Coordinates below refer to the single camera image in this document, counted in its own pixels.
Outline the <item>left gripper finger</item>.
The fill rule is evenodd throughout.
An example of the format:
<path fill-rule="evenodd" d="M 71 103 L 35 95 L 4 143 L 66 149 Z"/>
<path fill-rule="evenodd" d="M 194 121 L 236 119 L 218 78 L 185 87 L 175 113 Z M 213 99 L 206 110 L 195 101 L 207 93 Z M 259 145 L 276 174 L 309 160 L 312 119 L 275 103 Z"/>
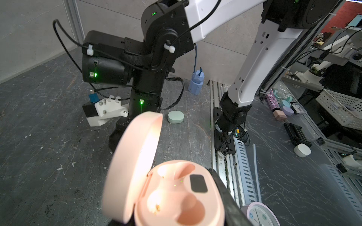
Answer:
<path fill-rule="evenodd" d="M 237 205 L 217 172 L 212 168 L 209 168 L 208 171 L 216 183 L 222 199 L 225 212 L 224 226 L 251 226 L 251 222 Z"/>

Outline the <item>mint green earbud case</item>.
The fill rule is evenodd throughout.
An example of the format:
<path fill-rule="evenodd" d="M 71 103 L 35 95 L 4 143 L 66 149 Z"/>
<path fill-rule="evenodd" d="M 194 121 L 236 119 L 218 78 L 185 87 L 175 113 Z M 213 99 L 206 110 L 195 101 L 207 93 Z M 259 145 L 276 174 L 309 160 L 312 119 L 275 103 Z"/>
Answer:
<path fill-rule="evenodd" d="M 170 111 L 167 115 L 170 124 L 179 124 L 184 121 L 184 113 L 181 111 Z"/>

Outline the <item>pink earbud case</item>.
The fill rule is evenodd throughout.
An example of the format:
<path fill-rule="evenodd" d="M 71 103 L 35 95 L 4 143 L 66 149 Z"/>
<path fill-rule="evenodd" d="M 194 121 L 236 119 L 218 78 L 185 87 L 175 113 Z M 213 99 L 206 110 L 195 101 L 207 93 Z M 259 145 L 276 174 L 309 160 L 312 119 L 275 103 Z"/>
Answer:
<path fill-rule="evenodd" d="M 184 160 L 153 166 L 162 121 L 145 112 L 127 127 L 107 173 L 103 214 L 137 226 L 222 226 L 222 199 L 205 167 Z"/>

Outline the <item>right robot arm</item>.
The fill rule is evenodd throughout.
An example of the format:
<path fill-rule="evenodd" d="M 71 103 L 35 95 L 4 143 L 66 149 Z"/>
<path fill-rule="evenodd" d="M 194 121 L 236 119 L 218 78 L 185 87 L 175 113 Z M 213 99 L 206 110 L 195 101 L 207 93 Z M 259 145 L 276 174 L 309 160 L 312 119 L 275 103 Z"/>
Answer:
<path fill-rule="evenodd" d="M 86 34 L 93 30 L 125 36 L 136 29 L 136 38 L 142 40 L 141 12 L 153 1 L 76 1 Z M 211 37 L 199 41 L 192 51 L 175 61 L 177 76 L 190 79 L 192 58 L 197 67 L 206 70 L 207 80 L 230 84 L 251 52 L 256 36 L 262 6 L 248 10 L 231 22 L 212 32 Z"/>

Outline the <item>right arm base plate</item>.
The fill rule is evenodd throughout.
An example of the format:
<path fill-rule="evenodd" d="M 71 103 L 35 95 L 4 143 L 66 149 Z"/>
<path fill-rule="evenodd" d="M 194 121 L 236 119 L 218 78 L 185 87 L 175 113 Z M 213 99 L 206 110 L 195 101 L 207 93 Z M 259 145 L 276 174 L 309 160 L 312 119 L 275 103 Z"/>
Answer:
<path fill-rule="evenodd" d="M 223 155 L 235 154 L 235 145 L 233 143 L 232 133 L 223 132 L 217 124 L 218 118 L 222 116 L 222 110 L 219 107 L 214 107 L 214 147 L 215 150 Z"/>

